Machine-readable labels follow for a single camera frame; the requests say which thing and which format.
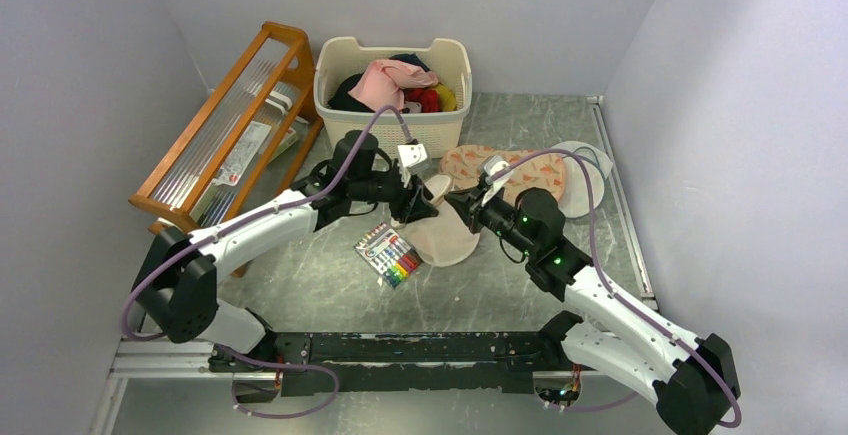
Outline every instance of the wooden frame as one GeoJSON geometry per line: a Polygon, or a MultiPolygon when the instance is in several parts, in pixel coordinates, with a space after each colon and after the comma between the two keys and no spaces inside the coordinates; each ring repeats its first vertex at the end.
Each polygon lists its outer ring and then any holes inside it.
{"type": "MultiPolygon", "coordinates": [[[[292,125],[296,117],[306,120],[309,123],[309,131],[304,138],[303,143],[298,149],[295,159],[286,172],[282,180],[279,191],[282,192],[291,184],[297,172],[303,165],[306,155],[312,146],[321,129],[324,126],[324,121],[318,116],[315,111],[315,101],[312,94],[312,82],[315,76],[315,62],[312,59],[312,51],[309,47],[309,38],[303,30],[295,27],[289,27],[273,22],[265,22],[262,29],[248,45],[247,49],[233,65],[226,77],[221,81],[206,103],[197,112],[197,115],[189,122],[183,133],[174,142],[170,150],[165,154],[153,172],[147,177],[147,180],[141,185],[138,191],[130,197],[130,203],[134,206],[152,213],[157,217],[173,223],[184,231],[191,231],[200,228],[196,220],[191,218],[190,212],[204,190],[214,178],[221,164],[224,163],[230,151],[241,138],[244,130],[249,125],[250,121],[256,116],[256,113],[262,108],[265,99],[268,98],[271,91],[278,82],[284,82],[300,90],[300,95],[294,101],[291,109],[286,114],[285,119],[279,127],[271,134],[271,141],[268,148],[259,155],[258,162],[254,169],[246,174],[244,186],[236,195],[235,200],[230,205],[227,213],[224,215],[224,220],[229,220],[238,215],[247,198],[250,190],[259,180],[262,170],[271,161],[274,150],[280,144],[286,130],[292,125]],[[189,143],[197,135],[198,131],[203,127],[204,123],[209,119],[212,112],[218,107],[224,98],[224,95],[233,87],[236,80],[248,66],[250,61],[262,47],[266,40],[272,39],[279,41],[288,47],[288,51],[283,58],[277,63],[271,74],[259,89],[256,97],[251,101],[245,112],[239,117],[235,126],[230,130],[225,140],[218,147],[212,160],[206,165],[202,173],[199,175],[197,182],[192,187],[190,193],[179,206],[168,206],[157,200],[154,200],[153,193],[157,186],[165,178],[165,175],[173,167],[174,163],[179,159],[183,151],[189,146],[189,143]]],[[[164,227],[162,222],[154,223],[150,230],[158,233],[164,227]]]]}

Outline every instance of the orange patterned cloth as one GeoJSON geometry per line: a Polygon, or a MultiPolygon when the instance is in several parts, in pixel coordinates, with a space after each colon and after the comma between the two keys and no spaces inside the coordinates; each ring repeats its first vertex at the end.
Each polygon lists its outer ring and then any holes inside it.
{"type": "MultiPolygon", "coordinates": [[[[461,145],[448,150],[439,163],[439,172],[450,175],[454,188],[464,190],[477,185],[480,167],[492,155],[500,155],[509,163],[530,155],[535,150],[495,150],[482,145],[461,145]]],[[[515,205],[519,193],[531,187],[543,188],[559,200],[565,192],[565,164],[562,157],[555,154],[538,156],[515,169],[506,182],[504,200],[515,205]]]]}

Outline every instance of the yellow cloth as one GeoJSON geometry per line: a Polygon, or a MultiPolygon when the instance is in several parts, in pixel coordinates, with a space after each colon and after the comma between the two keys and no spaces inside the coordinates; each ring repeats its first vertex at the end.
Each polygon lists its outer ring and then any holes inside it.
{"type": "Polygon", "coordinates": [[[443,112],[456,110],[456,97],[450,88],[441,83],[431,88],[439,94],[439,106],[443,112]]]}

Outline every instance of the red cloth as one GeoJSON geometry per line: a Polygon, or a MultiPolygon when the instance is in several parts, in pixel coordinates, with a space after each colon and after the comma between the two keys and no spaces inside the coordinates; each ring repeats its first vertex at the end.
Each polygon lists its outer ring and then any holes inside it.
{"type": "Polygon", "coordinates": [[[439,93],[432,88],[415,88],[406,92],[407,102],[418,102],[421,104],[421,113],[433,113],[441,111],[439,106],[439,93]]]}

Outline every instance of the black cloth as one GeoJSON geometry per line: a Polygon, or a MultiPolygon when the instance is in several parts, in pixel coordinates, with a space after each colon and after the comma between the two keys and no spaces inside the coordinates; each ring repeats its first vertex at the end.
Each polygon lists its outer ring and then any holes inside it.
{"type": "Polygon", "coordinates": [[[353,90],[353,87],[359,83],[359,80],[362,78],[361,73],[357,73],[356,75],[351,75],[347,77],[341,85],[339,85],[338,90],[336,90],[336,94],[333,95],[333,98],[327,102],[330,108],[333,110],[344,110],[345,112],[370,112],[373,113],[374,110],[368,108],[364,103],[350,96],[349,91],[353,90]]]}
{"type": "Polygon", "coordinates": [[[430,67],[428,67],[424,62],[422,62],[421,59],[418,58],[418,55],[414,53],[399,53],[394,57],[390,58],[389,60],[397,60],[399,62],[415,65],[416,67],[421,67],[421,69],[425,72],[431,71],[430,67]]]}

